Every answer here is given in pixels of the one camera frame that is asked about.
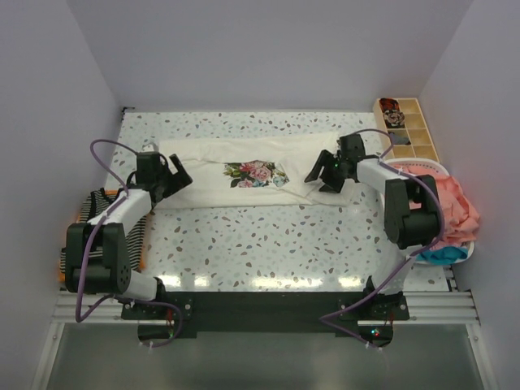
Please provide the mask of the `white floral print t-shirt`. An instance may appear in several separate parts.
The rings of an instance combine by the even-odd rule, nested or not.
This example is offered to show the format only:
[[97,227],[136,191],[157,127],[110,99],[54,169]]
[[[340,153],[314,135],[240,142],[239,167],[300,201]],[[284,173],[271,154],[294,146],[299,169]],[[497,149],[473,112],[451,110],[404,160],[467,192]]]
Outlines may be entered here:
[[161,154],[180,159],[193,182],[161,201],[162,209],[239,206],[347,206],[354,184],[340,193],[307,183],[322,150],[336,150],[337,132],[263,138],[162,140]]

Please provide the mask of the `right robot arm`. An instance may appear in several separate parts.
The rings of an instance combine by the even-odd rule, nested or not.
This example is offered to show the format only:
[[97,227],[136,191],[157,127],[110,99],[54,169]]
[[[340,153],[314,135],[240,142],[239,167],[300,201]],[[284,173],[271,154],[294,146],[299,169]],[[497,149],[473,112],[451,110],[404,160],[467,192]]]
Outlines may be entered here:
[[321,180],[322,193],[340,193],[346,180],[376,190],[383,197],[383,229],[388,247],[383,251],[381,265],[366,282],[363,298],[320,320],[330,322],[350,312],[381,319],[400,306],[415,258],[443,237],[444,214],[431,175],[412,175],[385,163],[386,154],[367,154],[360,132],[342,136],[337,143],[335,153],[326,149],[320,152],[304,181]]

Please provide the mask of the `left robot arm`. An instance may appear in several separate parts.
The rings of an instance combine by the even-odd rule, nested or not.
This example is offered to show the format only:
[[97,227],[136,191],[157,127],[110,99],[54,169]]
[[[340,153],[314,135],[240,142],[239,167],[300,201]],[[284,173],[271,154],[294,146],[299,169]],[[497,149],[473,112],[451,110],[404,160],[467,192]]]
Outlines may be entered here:
[[159,152],[136,155],[134,179],[106,210],[67,229],[64,278],[67,290],[76,294],[78,322],[93,311],[81,311],[86,293],[102,293],[102,301],[111,297],[139,301],[141,311],[151,319],[167,312],[168,299],[158,292],[159,281],[132,269],[127,235],[158,203],[193,179],[176,154],[165,157]]

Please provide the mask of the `grey rolled socks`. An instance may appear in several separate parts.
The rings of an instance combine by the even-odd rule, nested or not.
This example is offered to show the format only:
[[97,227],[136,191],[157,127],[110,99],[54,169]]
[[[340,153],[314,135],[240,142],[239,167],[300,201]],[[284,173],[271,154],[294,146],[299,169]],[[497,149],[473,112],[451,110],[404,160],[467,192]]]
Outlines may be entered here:
[[389,132],[388,135],[394,145],[411,145],[411,141],[405,132]]

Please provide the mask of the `pink black rolled socks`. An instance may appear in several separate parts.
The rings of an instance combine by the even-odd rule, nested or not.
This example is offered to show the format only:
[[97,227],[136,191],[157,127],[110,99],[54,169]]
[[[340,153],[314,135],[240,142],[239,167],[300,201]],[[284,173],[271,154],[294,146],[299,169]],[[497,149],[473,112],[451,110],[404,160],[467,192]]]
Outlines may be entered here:
[[387,128],[405,128],[405,114],[400,110],[386,110],[383,119]]

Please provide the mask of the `white plastic laundry basket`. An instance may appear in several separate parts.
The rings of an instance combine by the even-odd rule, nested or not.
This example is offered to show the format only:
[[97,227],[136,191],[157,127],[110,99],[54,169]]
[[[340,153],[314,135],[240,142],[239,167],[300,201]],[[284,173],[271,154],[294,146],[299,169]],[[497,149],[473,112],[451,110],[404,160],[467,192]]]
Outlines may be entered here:
[[[401,170],[398,167],[400,165],[402,165],[402,166],[417,165],[417,166],[422,166],[422,167],[430,167],[431,169],[435,170],[438,173],[444,173],[445,175],[450,175],[448,173],[448,171],[442,165],[440,165],[439,163],[437,163],[437,162],[435,162],[433,160],[429,160],[429,159],[425,159],[425,158],[394,158],[394,159],[389,159],[387,161],[387,164],[389,166],[391,166],[391,167],[395,167],[398,170]],[[475,246],[475,241],[473,241],[473,242],[466,242],[466,243],[464,243],[460,247],[465,247],[465,248],[468,249],[468,251],[469,251],[468,258],[469,258],[471,256],[471,254],[473,253],[474,246]],[[458,264],[458,263],[461,263],[461,262],[464,262],[464,261],[465,260],[458,260],[454,264]],[[430,263],[426,263],[426,262],[423,262],[423,261],[418,261],[417,258],[416,258],[416,262],[419,263],[419,264],[431,265],[431,266],[449,266],[449,265],[430,264]]]

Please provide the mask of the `red black rolled socks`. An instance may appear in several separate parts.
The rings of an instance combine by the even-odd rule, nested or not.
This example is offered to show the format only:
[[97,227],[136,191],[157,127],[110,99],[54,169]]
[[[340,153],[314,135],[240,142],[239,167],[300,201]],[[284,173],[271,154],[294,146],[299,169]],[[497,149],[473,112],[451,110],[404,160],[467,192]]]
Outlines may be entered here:
[[379,107],[382,112],[401,110],[399,102],[396,99],[387,97],[382,97],[379,99]]

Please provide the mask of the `wooden compartment organizer box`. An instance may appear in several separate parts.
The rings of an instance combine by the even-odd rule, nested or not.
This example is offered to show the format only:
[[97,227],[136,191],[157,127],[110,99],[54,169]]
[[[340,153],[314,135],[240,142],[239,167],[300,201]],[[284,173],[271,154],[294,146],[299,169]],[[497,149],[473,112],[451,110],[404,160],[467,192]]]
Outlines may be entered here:
[[[423,111],[416,97],[388,97],[399,102],[401,111],[405,114],[405,128],[387,128],[383,112],[379,107],[379,98],[373,105],[376,126],[379,130],[389,132],[405,132],[411,145],[394,145],[386,158],[425,158],[439,162],[439,157],[431,138]],[[383,147],[386,149],[392,141],[390,136],[381,135]]]

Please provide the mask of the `salmon orange garment in basket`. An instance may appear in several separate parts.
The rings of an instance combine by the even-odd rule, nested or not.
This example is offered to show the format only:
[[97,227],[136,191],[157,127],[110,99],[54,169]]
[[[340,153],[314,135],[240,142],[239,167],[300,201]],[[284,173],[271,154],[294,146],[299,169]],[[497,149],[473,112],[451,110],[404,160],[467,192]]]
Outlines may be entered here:
[[454,177],[438,173],[430,167],[417,165],[400,165],[398,167],[402,171],[416,176],[430,175],[435,179],[440,205],[444,213],[444,235],[434,249],[446,246],[460,247],[466,242],[476,241],[480,215],[466,198],[461,185]]

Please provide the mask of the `teal garment in basket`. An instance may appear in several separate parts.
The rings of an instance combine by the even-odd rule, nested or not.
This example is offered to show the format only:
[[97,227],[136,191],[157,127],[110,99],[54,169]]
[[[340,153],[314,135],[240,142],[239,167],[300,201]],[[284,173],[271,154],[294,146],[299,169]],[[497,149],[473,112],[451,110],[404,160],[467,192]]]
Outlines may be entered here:
[[466,260],[468,253],[465,247],[445,246],[441,249],[424,251],[417,256],[417,260],[435,265],[450,265],[458,260]]

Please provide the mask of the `aluminium table frame rail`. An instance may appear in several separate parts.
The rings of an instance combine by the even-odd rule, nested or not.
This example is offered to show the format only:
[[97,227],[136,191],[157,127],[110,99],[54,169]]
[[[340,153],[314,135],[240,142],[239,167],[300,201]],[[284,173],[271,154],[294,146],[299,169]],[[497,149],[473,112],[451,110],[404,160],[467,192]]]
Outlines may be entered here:
[[[81,311],[93,311],[86,318],[91,323],[133,321],[157,323],[170,314],[195,321],[203,316],[221,316],[257,322],[266,315],[278,320],[313,320],[360,301],[363,292],[164,292],[162,305],[133,303],[127,299],[109,298],[103,303],[98,296],[88,295]],[[386,315],[364,315],[350,312],[340,321],[369,323],[477,324],[479,315],[468,292],[403,292],[400,306]]]

